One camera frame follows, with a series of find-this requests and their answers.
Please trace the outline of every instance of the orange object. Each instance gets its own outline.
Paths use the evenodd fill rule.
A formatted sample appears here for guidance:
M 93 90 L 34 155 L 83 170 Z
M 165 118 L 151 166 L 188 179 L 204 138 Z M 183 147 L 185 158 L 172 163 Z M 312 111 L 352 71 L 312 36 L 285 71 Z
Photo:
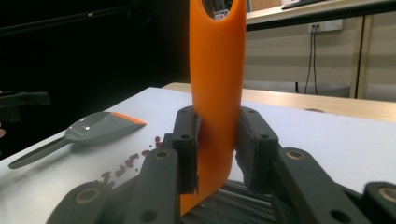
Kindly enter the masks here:
M 246 1 L 233 0 L 228 16 L 211 19 L 202 0 L 190 1 L 192 103 L 202 118 L 199 194 L 181 195 L 181 215 L 219 189 L 233 162 L 245 62 Z
M 126 115 L 123 115 L 123 114 L 120 114 L 120 113 L 117 113 L 117 112 L 111 112 L 111 114 L 112 114 L 112 115 L 115 115 L 115 116 L 118 116 L 118 117 L 120 117 L 120 118 L 123 118 L 123 119 L 128 119 L 128 120 L 130 120 L 131 122 L 135 122 L 135 123 L 138 123 L 138 124 L 144 124 L 144 125 L 147 124 L 145 121 L 142 121 L 142 120 L 140 120 L 140 119 L 134 119 L 134 118 L 128 117 L 128 116 L 126 116 Z

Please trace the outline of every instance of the electrical outlet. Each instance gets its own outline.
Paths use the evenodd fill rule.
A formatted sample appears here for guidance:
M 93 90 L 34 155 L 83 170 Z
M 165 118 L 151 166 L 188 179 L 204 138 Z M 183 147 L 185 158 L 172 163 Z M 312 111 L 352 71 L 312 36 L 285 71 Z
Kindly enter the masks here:
M 342 30 L 342 29 L 343 29 L 343 20 L 342 19 L 324 22 L 324 30 L 325 31 Z
M 308 33 L 312 33 L 313 31 L 324 32 L 324 21 L 313 22 L 308 24 Z

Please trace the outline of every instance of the table surface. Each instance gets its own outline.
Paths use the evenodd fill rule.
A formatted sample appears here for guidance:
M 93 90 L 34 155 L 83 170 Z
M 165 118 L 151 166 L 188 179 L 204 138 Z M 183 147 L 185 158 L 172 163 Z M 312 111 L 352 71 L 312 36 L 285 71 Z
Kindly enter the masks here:
M 163 89 L 191 92 L 191 84 L 174 82 L 164 86 Z M 246 89 L 242 90 L 242 100 L 297 109 L 319 110 L 335 115 L 396 122 L 396 103 L 392 102 Z
M 114 187 L 137 176 L 144 161 L 141 152 L 154 149 L 156 136 L 173 131 L 177 111 L 191 105 L 191 95 L 183 91 L 190 91 L 190 85 L 171 83 L 163 89 L 147 88 L 110 107 L 107 111 L 147 123 L 119 140 L 92 147 L 70 144 L 20 169 L 7 167 L 18 157 L 63 136 L 61 132 L 0 161 L 1 223 L 45 223 L 64 195 L 76 186 L 105 181 L 103 174 L 107 172 L 111 173 L 108 183 Z M 362 192 L 370 181 L 396 183 L 395 122 L 316 113 L 292 106 L 292 103 L 301 106 L 305 101 L 304 106 L 326 110 L 317 105 L 329 106 L 326 102 L 334 100 L 333 108 L 342 102 L 347 104 L 343 106 L 351 107 L 350 99 L 244 90 L 243 100 L 241 105 L 265 118 L 282 147 L 297 147 L 310 153 L 335 182 L 357 192 Z M 362 107 L 366 103 L 370 108 L 371 102 L 362 103 Z M 120 166 L 136 153 L 140 156 L 134 160 L 134 167 L 118 176 Z M 241 181 L 242 176 L 233 160 L 229 178 Z

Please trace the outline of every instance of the small debris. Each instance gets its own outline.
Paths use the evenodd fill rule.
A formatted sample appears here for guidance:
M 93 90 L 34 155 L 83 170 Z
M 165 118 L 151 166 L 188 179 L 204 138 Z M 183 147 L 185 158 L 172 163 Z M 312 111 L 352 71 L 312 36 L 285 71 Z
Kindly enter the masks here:
M 107 172 L 105 172 L 105 173 L 102 173 L 102 177 L 110 176 L 110 173 L 111 173 L 111 172 L 109 172 L 109 171 L 107 171 Z
M 146 157 L 148 154 L 149 154 L 149 150 L 148 149 L 142 151 L 142 155 L 144 157 Z
M 133 167 L 133 166 L 134 166 L 134 160 L 131 160 L 131 159 L 126 160 L 126 161 L 125 161 L 125 165 L 126 165 L 128 168 Z
M 121 171 L 116 171 L 116 177 L 120 177 L 122 175 Z
M 107 184 L 109 180 L 110 180 L 110 176 L 106 176 L 105 179 L 103 179 L 103 182 Z
M 129 157 L 130 160 L 139 159 L 139 154 L 135 153 L 134 155 Z
M 120 165 L 120 172 L 125 173 L 125 166 Z

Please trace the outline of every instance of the scoop handle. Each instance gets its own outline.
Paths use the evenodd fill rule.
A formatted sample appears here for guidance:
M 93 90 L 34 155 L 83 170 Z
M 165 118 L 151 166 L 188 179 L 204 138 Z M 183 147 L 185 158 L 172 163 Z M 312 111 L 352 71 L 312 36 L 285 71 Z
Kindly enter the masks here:
M 70 139 L 65 138 L 64 136 L 53 140 L 50 143 L 47 143 L 46 145 L 39 147 L 38 149 L 35 149 L 29 153 L 27 153 L 24 156 L 19 157 L 12 163 L 8 165 L 10 169 L 18 169 L 21 168 L 22 166 L 28 165 L 32 162 L 38 161 L 52 152 L 58 150 L 61 147 L 66 146 L 67 144 L 71 143 Z
M 181 214 L 226 182 L 233 163 L 245 61 L 246 0 L 235 0 L 221 21 L 210 18 L 202 0 L 190 0 L 192 104 L 201 117 L 199 194 L 180 195 Z

